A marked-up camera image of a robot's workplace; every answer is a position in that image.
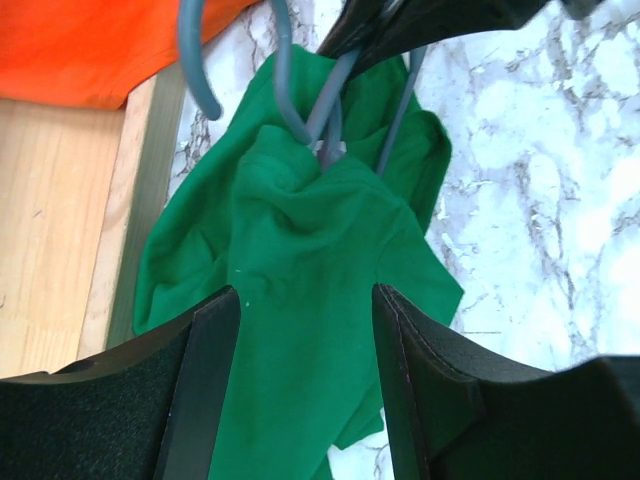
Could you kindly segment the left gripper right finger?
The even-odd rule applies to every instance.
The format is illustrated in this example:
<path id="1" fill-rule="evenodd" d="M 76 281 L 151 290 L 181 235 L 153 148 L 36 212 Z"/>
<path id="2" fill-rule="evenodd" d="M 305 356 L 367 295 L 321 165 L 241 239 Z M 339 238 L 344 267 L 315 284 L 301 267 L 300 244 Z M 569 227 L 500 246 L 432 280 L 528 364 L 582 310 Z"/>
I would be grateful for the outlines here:
<path id="1" fill-rule="evenodd" d="M 639 360 L 552 373 L 492 352 L 373 289 L 373 329 L 399 479 L 635 479 Z"/>

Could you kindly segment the blue grey plastic hanger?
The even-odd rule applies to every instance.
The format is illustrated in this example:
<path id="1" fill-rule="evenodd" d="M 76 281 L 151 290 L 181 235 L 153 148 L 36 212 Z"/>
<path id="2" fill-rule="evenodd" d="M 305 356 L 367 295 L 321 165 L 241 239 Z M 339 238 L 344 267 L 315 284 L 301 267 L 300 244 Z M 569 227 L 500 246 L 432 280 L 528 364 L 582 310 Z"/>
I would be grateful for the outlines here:
<path id="1" fill-rule="evenodd" d="M 401 58 L 384 61 L 348 82 L 362 42 L 333 61 L 293 43 L 288 6 L 275 1 L 277 50 L 256 71 L 225 132 L 184 178 L 179 197 L 220 195 L 232 186 L 278 191 L 306 189 L 339 167 L 314 150 L 347 147 L 348 180 L 379 174 L 402 190 L 431 178 L 450 158 L 437 117 L 422 110 L 416 74 Z"/>

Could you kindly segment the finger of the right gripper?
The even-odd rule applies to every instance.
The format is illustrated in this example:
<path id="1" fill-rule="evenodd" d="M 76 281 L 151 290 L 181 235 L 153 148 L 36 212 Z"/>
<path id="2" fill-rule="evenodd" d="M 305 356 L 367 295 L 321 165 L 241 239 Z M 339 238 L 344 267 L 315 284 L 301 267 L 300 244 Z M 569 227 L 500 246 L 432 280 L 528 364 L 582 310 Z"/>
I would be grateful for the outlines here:
<path id="1" fill-rule="evenodd" d="M 318 49 L 324 57 L 337 59 L 355 52 L 358 60 L 397 55 L 388 41 L 389 25 L 400 10 L 399 1 L 346 1 L 343 9 Z"/>
<path id="2" fill-rule="evenodd" d="M 406 1 L 396 15 L 373 34 L 353 73 L 410 50 L 469 34 L 521 29 L 547 3 L 531 0 Z"/>

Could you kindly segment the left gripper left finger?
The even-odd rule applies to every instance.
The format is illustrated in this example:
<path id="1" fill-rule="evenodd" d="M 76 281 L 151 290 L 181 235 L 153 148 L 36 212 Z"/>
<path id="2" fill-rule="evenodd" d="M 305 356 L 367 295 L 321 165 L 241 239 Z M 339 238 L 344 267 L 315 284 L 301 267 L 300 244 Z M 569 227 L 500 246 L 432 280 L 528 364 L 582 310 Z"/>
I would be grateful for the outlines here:
<path id="1" fill-rule="evenodd" d="M 54 372 L 1 382 L 5 479 L 204 479 L 241 319 L 225 287 Z"/>

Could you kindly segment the green t shirt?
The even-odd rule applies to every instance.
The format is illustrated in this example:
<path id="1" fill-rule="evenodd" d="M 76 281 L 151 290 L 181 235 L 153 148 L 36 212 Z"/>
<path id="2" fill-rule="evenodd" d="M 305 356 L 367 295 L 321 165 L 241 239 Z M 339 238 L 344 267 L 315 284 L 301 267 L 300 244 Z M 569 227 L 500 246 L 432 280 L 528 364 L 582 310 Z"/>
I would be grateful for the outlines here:
<path id="1" fill-rule="evenodd" d="M 141 257 L 133 328 L 154 329 L 224 286 L 242 307 L 209 475 L 327 479 L 331 447 L 383 427 L 372 289 L 449 324 L 463 291 L 425 241 L 451 159 L 411 100 L 376 165 L 407 71 L 395 57 L 345 86 L 345 154 L 322 168 L 274 100 L 272 60 L 176 190 Z"/>

